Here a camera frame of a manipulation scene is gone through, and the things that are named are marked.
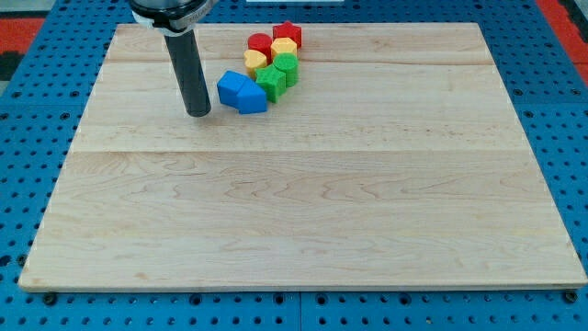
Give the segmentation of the black and silver wrist flange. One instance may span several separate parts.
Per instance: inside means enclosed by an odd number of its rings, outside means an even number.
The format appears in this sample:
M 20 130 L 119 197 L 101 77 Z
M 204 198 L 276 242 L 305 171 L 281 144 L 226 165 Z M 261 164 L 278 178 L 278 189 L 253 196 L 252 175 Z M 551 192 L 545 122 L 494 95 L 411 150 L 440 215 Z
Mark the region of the black and silver wrist flange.
M 218 0 L 129 0 L 129 4 L 137 23 L 177 37 L 193 30 Z

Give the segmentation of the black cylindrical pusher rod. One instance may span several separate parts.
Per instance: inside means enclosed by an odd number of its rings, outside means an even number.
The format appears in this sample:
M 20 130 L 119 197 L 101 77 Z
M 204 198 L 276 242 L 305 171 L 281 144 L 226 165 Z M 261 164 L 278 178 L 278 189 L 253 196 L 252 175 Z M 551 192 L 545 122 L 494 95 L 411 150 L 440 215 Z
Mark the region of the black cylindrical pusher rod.
M 208 115 L 211 104 L 194 31 L 164 40 L 187 114 Z

